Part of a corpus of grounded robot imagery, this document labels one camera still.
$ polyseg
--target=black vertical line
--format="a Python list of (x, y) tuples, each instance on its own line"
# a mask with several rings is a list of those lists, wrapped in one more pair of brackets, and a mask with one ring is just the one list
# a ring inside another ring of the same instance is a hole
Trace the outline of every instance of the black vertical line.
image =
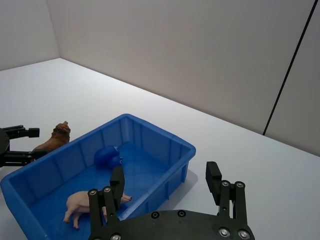
[(294, 63), (294, 61), (295, 61), (297, 52), (298, 52), (298, 50), (299, 50), (299, 48), (300, 48), (300, 45), (301, 45), (301, 42), (302, 42), (302, 40), (303, 40), (303, 38), (304, 38), (304, 36), (305, 36), (305, 33), (306, 33), (307, 28), (308, 28), (310, 19), (311, 19), (312, 15), (314, 14), (314, 11), (315, 11), (315, 8), (316, 8), (316, 6), (317, 6), (317, 3), (318, 3), (318, 0), (315, 0), (314, 3), (313, 3), (313, 6), (312, 6), (311, 11), (310, 11), (310, 14), (309, 14), (309, 16), (308, 16), (308, 19), (306, 20), (305, 25), (304, 25), (304, 28), (303, 28), (302, 34), (301, 34), (301, 36), (300, 36), (299, 42), (298, 42), (298, 44), (297, 44), (297, 46), (296, 46), (296, 48), (295, 48), (295, 51), (294, 51), (294, 54), (293, 54), (292, 59), (291, 59), (291, 61), (290, 61), (289, 67), (288, 67), (288, 69), (287, 69), (287, 71), (286, 71), (286, 73), (285, 73), (284, 80), (283, 80), (283, 82), (282, 82), (280, 91), (279, 91), (279, 93), (278, 93), (278, 96), (276, 97), (276, 100), (275, 100), (275, 103), (274, 103), (274, 105), (273, 105), (271, 114), (270, 114), (270, 116), (269, 116), (268, 122), (266, 123), (266, 126), (265, 126), (265, 128), (264, 128), (264, 131), (263, 131), (263, 134), (262, 134), (262, 135), (265, 135), (265, 134), (266, 134), (266, 131), (267, 131), (268, 126), (269, 126), (269, 123), (270, 123), (271, 118), (272, 118), (272, 116), (273, 116), (273, 114), (274, 114), (274, 111), (275, 111), (276, 106), (277, 106), (277, 104), (278, 104), (280, 95), (281, 95), (281, 93), (282, 93), (282, 90), (284, 89), (284, 86), (285, 86), (285, 84), (286, 84), (286, 81), (287, 81), (288, 75), (289, 75), (289, 73), (290, 73), (291, 67), (292, 67), (292, 65), (293, 65), (293, 63)]

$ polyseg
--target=white wall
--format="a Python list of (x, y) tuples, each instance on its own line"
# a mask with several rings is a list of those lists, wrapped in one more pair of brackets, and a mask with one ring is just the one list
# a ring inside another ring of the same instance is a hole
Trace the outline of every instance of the white wall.
[(262, 133), (313, 0), (48, 0), (62, 58)]
[(313, 13), (266, 136), (320, 156), (320, 4)]
[(59, 56), (46, 0), (0, 0), (0, 70)]

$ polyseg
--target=white table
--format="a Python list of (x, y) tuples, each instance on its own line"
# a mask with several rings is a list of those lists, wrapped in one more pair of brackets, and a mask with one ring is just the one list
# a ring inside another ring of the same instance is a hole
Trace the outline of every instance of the white table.
[[(57, 123), (69, 122), (73, 140), (123, 113), (196, 147), (185, 184), (162, 210), (216, 214), (205, 181), (206, 161), (215, 161), (223, 179), (245, 182), (255, 239), (319, 239), (319, 157), (63, 59), (0, 71), (0, 126), (40, 128), (39, 138), (13, 140), (13, 150), (43, 143)], [(3, 167), (0, 177), (14, 169)], [(0, 239), (26, 239), (2, 194)]]

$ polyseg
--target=metal screw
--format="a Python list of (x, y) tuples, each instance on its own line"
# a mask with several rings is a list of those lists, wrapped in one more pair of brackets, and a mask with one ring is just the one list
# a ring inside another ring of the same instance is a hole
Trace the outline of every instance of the metal screw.
[(121, 236), (120, 235), (113, 235), (110, 240), (120, 240), (121, 239)]
[(242, 238), (244, 240), (247, 240), (247, 239), (250, 238), (249, 233), (247, 231), (245, 231), (245, 230), (238, 231), (238, 235), (239, 235), (240, 238)]
[(224, 227), (219, 229), (219, 233), (220, 233), (220, 235), (221, 235), (222, 237), (224, 237), (224, 238), (227, 238), (227, 237), (230, 236), (229, 230), (226, 229), (226, 228), (224, 228)]
[(239, 188), (243, 188), (244, 187), (244, 184), (242, 182), (237, 182), (236, 183), (236, 186), (239, 187)]

